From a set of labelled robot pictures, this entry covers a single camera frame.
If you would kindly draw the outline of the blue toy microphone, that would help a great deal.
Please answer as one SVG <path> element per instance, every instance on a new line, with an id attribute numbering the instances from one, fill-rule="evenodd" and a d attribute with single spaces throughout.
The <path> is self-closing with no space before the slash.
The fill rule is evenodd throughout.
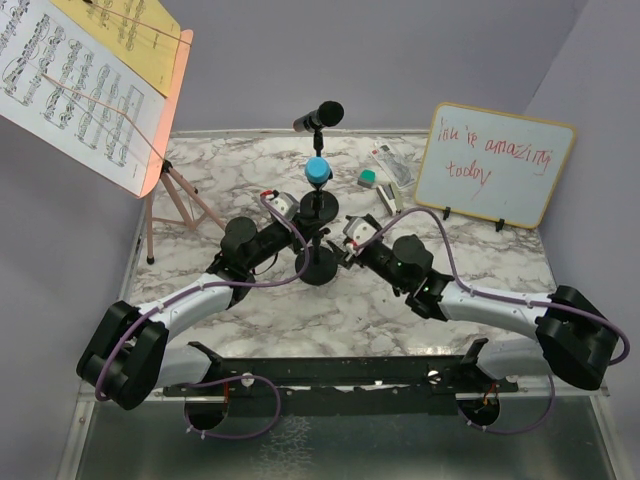
<path id="1" fill-rule="evenodd" d="M 308 159 L 304 173 L 309 184 L 316 190 L 322 189 L 333 176 L 327 160 L 318 156 Z"/>

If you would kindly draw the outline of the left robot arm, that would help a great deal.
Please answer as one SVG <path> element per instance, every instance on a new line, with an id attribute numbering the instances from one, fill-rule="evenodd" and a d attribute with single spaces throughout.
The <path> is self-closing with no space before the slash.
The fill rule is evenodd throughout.
<path id="1" fill-rule="evenodd" d="M 197 322 L 230 309 L 256 287 L 253 271 L 288 247 L 304 247 L 326 223 L 297 213 L 258 229 L 247 217 L 228 222 L 221 250 L 191 285 L 139 306 L 120 300 L 104 314 L 82 353 L 77 375 L 91 384 L 100 401 L 125 410 L 142 403 L 157 388 L 189 384 L 206 395 L 220 385 L 217 357 L 201 347 L 168 348 Z"/>

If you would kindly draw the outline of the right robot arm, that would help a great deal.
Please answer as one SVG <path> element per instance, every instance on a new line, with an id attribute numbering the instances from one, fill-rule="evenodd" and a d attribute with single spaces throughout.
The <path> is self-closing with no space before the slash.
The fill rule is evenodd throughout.
<path id="1" fill-rule="evenodd" d="M 577 289 L 561 285 L 550 294 L 465 291 L 453 276 L 432 266 L 433 255 L 415 235 L 392 246 L 377 239 L 358 249 L 351 240 L 334 246 L 341 266 L 368 268 L 388 282 L 411 311 L 425 319 L 466 321 L 517 334 L 517 339 L 459 367 L 461 383 L 481 391 L 509 375 L 552 373 L 583 390 L 598 389 L 619 334 L 601 323 L 601 312 Z"/>

